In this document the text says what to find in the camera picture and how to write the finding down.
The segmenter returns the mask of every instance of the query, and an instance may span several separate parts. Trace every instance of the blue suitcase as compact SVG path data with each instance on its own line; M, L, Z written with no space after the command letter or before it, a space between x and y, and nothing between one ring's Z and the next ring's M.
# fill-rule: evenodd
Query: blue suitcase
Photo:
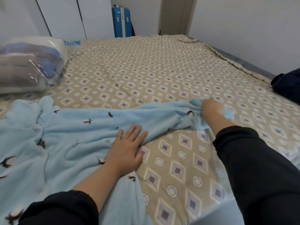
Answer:
M114 5L112 7L112 19L116 38L132 36L129 9Z

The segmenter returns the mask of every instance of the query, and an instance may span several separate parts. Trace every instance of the bedding in plastic bag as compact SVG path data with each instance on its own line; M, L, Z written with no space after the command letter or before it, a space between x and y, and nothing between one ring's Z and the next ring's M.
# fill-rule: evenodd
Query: bedding in plastic bag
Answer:
M74 45L53 37L12 38L0 46L0 94L43 91L57 84Z

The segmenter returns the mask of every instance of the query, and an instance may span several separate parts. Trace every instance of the beige bed sheet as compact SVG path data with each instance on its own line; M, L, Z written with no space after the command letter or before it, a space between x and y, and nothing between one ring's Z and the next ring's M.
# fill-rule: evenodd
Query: beige bed sheet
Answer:
M213 96L293 163L299 161L299 106L272 92L269 80L183 35L82 41L60 85L45 93L4 95L0 117L15 99L49 95L62 108L132 108ZM187 224L232 199L210 131L168 131L142 147L138 177L155 224Z

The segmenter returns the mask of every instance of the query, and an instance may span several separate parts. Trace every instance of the garment sleeve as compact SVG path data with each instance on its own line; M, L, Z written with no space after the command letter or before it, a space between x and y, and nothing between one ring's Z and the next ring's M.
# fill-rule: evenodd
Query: garment sleeve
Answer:
M213 145L246 225L300 224L300 171L289 160L251 128L224 128Z
M86 193L71 190L52 194L32 203L19 220L20 225L98 225L96 203Z

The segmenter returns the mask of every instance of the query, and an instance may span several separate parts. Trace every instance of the person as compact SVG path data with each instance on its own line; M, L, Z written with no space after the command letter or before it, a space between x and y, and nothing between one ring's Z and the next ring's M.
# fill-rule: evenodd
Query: person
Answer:
M252 128L223 117L224 107L213 98L202 102L202 118L216 136L213 145L223 162L245 224L300 224L300 171L270 148ZM106 162L68 192L32 203L20 225L98 224L98 215L118 179L135 170L143 155L136 149L147 136L133 125L120 130Z

